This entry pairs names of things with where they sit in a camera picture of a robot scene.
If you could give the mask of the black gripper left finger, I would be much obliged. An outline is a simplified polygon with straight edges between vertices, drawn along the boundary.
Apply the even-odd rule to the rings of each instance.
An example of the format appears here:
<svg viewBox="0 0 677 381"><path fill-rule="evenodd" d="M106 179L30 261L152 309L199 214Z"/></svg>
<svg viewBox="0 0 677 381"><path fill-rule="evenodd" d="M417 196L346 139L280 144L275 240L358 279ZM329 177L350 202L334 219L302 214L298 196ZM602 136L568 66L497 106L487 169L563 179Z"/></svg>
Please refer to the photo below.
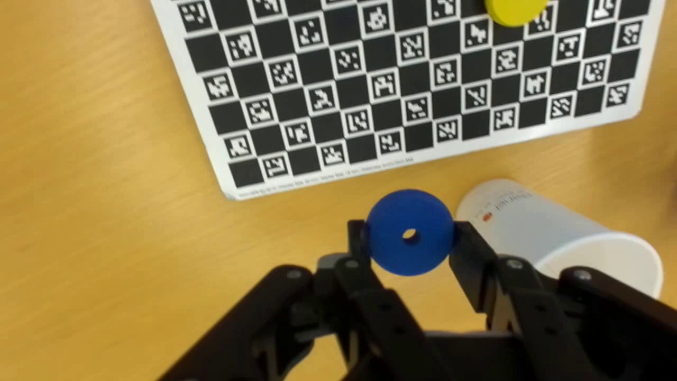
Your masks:
<svg viewBox="0 0 677 381"><path fill-rule="evenodd" d="M366 234L350 220L346 252L264 273L159 381L285 381L321 336L339 343L340 381L417 381L421 329L375 275Z"/></svg>

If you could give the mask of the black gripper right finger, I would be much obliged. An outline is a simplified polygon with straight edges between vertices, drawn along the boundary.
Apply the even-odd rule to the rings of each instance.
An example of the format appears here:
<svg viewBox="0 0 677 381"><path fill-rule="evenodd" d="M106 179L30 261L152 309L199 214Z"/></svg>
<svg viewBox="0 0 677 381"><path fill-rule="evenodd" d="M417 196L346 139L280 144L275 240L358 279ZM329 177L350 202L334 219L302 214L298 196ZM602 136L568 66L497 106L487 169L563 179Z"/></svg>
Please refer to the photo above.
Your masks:
<svg viewBox="0 0 677 381"><path fill-rule="evenodd" d="M677 309L590 266L554 275L456 226L449 267L485 331L447 340L469 381L676 381Z"/></svg>

